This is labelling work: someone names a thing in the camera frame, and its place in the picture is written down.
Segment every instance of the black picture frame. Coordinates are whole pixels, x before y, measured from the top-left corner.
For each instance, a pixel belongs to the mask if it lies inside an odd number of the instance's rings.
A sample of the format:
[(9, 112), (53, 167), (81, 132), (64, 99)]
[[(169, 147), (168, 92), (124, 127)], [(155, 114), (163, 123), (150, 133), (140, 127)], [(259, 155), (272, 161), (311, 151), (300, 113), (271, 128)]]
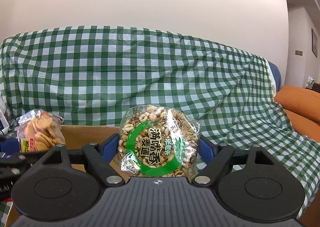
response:
[(312, 52), (316, 57), (318, 57), (318, 38), (313, 29), (311, 29), (311, 33), (312, 33)]

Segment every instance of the green and white checkered cloth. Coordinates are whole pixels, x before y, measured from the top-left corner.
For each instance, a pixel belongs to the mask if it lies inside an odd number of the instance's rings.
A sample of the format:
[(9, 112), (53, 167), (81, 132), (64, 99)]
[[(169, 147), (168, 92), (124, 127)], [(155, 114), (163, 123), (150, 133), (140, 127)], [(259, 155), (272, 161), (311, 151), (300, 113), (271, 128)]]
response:
[(266, 60), (208, 40), (142, 28), (75, 26), (21, 33), (0, 49), (0, 87), (17, 118), (42, 108), (65, 124), (119, 125), (157, 104), (199, 120), (214, 143), (260, 144), (302, 183), (320, 179), (319, 144), (296, 133), (273, 102)]

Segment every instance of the green ring logo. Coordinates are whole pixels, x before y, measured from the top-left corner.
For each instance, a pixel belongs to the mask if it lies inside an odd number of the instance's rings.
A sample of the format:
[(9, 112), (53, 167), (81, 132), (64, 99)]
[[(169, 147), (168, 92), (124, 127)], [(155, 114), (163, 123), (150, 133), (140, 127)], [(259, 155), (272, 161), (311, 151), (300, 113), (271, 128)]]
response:
[(137, 159), (139, 165), (140, 165), (140, 172), (142, 172), (143, 174), (146, 175), (152, 175), (152, 176), (162, 176), (165, 174), (169, 174), (172, 171), (174, 171), (178, 166), (182, 165), (182, 161), (185, 155), (185, 150), (186, 150), (186, 145), (184, 143), (184, 140), (182, 138), (176, 138), (176, 153), (174, 155), (174, 157), (172, 158), (172, 160), (170, 160), (166, 165), (159, 167), (159, 168), (150, 168), (146, 165), (144, 165), (138, 158), (137, 155), (135, 153), (135, 148), (134, 148), (134, 144), (135, 144), (135, 140), (137, 138), (137, 136), (140, 134), (140, 132), (150, 126), (153, 125), (158, 125), (155, 121), (145, 121), (142, 122), (141, 124), (139, 124), (133, 131), (131, 131), (128, 134), (128, 138), (127, 138), (127, 154), (129, 152), (132, 152), (135, 156), (135, 158)]

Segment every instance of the orange cushion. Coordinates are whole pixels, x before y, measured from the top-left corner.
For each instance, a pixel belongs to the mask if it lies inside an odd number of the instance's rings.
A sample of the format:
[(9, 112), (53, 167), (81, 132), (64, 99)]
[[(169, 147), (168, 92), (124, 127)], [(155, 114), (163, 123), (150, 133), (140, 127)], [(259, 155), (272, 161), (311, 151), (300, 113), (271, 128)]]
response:
[(284, 85), (274, 101), (314, 122), (320, 123), (320, 93), (297, 86)]
[(289, 110), (284, 109), (284, 111), (297, 133), (306, 135), (316, 142), (320, 142), (320, 126), (318, 124)]

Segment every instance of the bag of crackers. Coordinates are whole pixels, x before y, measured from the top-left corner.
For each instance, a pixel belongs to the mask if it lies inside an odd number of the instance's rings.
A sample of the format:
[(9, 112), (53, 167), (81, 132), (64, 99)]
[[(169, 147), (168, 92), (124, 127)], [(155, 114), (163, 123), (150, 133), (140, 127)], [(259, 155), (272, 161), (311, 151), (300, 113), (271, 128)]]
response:
[(130, 108), (120, 124), (116, 162), (131, 176), (195, 176), (201, 125), (172, 108)]
[(17, 135), (21, 152), (46, 151), (57, 144), (65, 144), (61, 133), (63, 118), (34, 109), (17, 119)]

